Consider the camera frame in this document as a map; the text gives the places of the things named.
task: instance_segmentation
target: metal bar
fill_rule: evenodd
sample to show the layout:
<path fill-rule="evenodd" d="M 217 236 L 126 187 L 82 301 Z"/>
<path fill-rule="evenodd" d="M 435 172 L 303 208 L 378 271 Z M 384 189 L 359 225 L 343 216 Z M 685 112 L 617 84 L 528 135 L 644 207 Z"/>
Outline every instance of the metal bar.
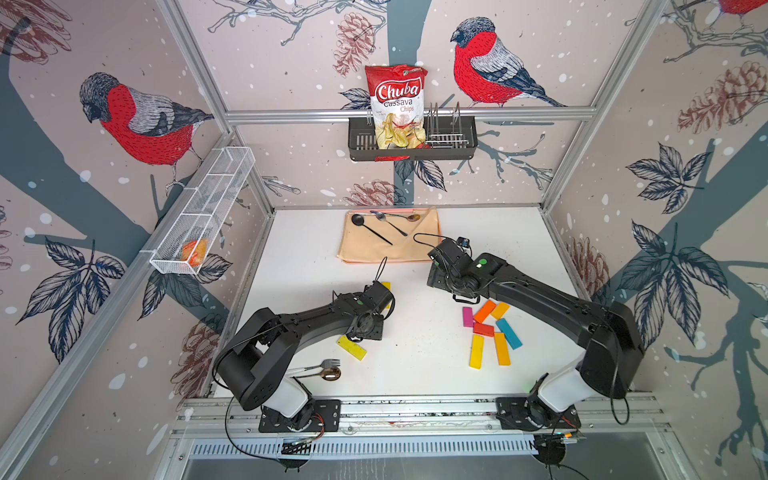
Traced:
<path fill-rule="evenodd" d="M 549 212 L 563 194 L 568 181 L 576 171 L 582 157 L 586 154 L 598 129 L 603 124 L 609 110 L 616 101 L 621 88 L 629 78 L 645 45 L 647 45 L 650 37 L 653 35 L 654 29 L 658 25 L 659 18 L 664 13 L 666 6 L 667 0 L 647 0 L 643 5 L 635 21 L 634 29 L 624 43 L 624 47 L 612 65 L 611 71 L 608 72 L 604 87 L 601 88 L 596 98 L 597 112 L 594 118 L 589 123 L 579 127 L 574 140 L 571 142 L 571 146 L 565 153 L 563 161 L 554 173 L 554 179 L 544 194 L 541 204 L 545 212 Z"/>
<path fill-rule="evenodd" d="M 144 252 L 143 250 L 157 248 L 173 222 L 186 207 L 189 198 L 194 194 L 194 187 L 200 184 L 205 173 L 216 161 L 219 150 L 226 147 L 231 139 L 232 134 L 223 134 L 219 138 L 201 168 L 198 168 L 192 176 L 189 182 L 190 189 L 181 192 L 165 218 L 144 244 L 142 251 L 131 262 L 118 288 L 107 298 L 98 314 L 85 326 L 80 339 L 61 362 L 61 365 L 58 366 L 5 441 L 0 449 L 1 480 L 13 480 L 20 476 L 24 465 L 35 453 L 48 429 L 56 421 L 67 400 L 80 384 L 96 355 L 101 351 L 101 347 L 109 340 L 112 330 L 122 319 L 123 312 L 130 304 L 134 294 L 141 291 L 141 284 L 153 270 L 149 263 L 151 251 Z"/>
<path fill-rule="evenodd" d="M 560 254 L 560 259 L 563 261 L 563 266 L 565 266 L 565 271 L 568 272 L 568 277 L 571 278 L 571 283 L 574 284 L 576 295 L 583 300 L 591 300 L 591 298 L 589 297 L 589 292 L 587 291 L 587 287 L 584 286 L 584 282 L 581 280 L 581 277 L 578 275 L 576 266 L 571 260 L 571 256 L 568 254 L 568 249 L 566 248 L 565 243 L 563 242 L 563 239 L 560 237 L 560 233 L 558 232 L 558 228 L 554 225 L 554 221 L 552 221 L 552 217 L 549 215 L 549 213 L 544 212 L 543 210 L 540 210 L 540 211 L 541 211 L 541 218 L 542 220 L 544 220 L 544 225 L 546 225 L 547 230 L 549 230 L 549 236 L 552 237 L 552 243 L 554 243 L 554 248 L 557 249 L 558 253 Z"/>
<path fill-rule="evenodd" d="M 202 52 L 197 47 L 194 35 L 184 17 L 184 11 L 177 0 L 157 0 L 157 6 L 168 24 L 170 32 L 176 40 L 184 60 L 189 66 L 190 73 L 203 91 L 206 102 L 210 106 L 211 113 L 221 132 L 231 132 L 232 127 L 227 123 L 227 107 L 216 88 L 213 75 L 208 71 Z"/>
<path fill-rule="evenodd" d="M 438 114 L 450 116 L 454 108 L 439 108 Z M 502 107 L 465 108 L 462 115 L 476 121 L 589 121 L 595 107 Z M 366 110 L 242 110 L 228 111 L 230 125 L 339 123 L 350 118 L 364 118 Z"/>

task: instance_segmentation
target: cassava chips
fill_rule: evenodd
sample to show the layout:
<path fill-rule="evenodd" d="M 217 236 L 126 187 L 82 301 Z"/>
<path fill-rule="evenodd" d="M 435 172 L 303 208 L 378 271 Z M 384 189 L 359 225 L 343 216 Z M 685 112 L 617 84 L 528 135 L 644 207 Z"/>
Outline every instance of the cassava chips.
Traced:
<path fill-rule="evenodd" d="M 376 143 L 379 148 L 419 148 L 424 132 L 424 78 L 421 67 L 366 67 Z"/>

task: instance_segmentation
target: pink wooden block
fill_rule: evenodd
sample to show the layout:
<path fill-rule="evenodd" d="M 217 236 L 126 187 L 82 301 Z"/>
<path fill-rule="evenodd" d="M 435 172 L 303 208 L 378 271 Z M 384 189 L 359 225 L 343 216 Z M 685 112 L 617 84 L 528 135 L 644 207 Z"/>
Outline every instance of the pink wooden block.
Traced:
<path fill-rule="evenodd" d="M 462 315 L 464 316 L 464 326 L 472 328 L 475 325 L 475 317 L 472 315 L 472 308 L 470 306 L 463 307 Z"/>

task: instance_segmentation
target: wire basket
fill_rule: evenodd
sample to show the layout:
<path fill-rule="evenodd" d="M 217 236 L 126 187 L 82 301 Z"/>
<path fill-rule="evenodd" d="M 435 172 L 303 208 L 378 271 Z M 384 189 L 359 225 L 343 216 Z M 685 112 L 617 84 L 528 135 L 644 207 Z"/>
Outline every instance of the wire basket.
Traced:
<path fill-rule="evenodd" d="M 225 147 L 165 234 L 150 263 L 160 273 L 197 275 L 255 159 L 248 147 Z"/>

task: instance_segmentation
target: pine cone illustration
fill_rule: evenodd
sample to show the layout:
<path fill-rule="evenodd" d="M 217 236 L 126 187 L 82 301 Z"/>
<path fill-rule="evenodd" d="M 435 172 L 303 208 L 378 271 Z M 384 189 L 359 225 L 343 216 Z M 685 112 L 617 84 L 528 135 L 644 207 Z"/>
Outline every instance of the pine cone illustration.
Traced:
<path fill-rule="evenodd" d="M 691 127 L 698 134 L 711 127 L 719 130 L 723 123 L 739 123 L 766 99 L 766 83 L 768 72 L 755 61 L 745 61 L 740 67 L 731 68 L 715 79 L 713 87 L 707 87 L 703 97 L 694 97 L 688 110 L 680 110 L 677 130 Z"/>
<path fill-rule="evenodd" d="M 219 334 L 203 322 L 196 323 L 184 338 L 183 355 L 179 358 L 181 368 L 170 378 L 170 382 L 176 384 L 174 392 L 181 395 L 176 410 L 181 409 L 184 400 L 200 394 L 218 345 Z"/>
<path fill-rule="evenodd" d="M 385 180 L 374 180 L 369 184 L 355 184 L 344 201 L 350 206 L 394 205 L 395 186 Z"/>
<path fill-rule="evenodd" d="M 571 238 L 571 245 L 565 244 L 565 249 L 576 266 L 578 275 L 587 287 L 589 297 L 599 293 L 603 285 L 611 279 L 608 272 L 608 262 L 602 253 L 589 246 L 589 237 L 585 240 Z"/>
<path fill-rule="evenodd" d="M 64 21 L 72 17 L 50 0 L 0 0 L 0 38 L 6 39 L 23 18 L 31 24 L 19 32 L 11 55 L 22 61 L 44 64 L 58 49 L 70 51 L 71 35 Z"/>
<path fill-rule="evenodd" d="M 348 13 L 339 23 L 336 32 L 339 39 L 336 42 L 337 50 L 333 52 L 336 64 L 333 68 L 342 77 L 346 77 L 350 70 L 357 71 L 368 55 L 373 53 L 374 28 L 367 18 L 359 13 Z"/>

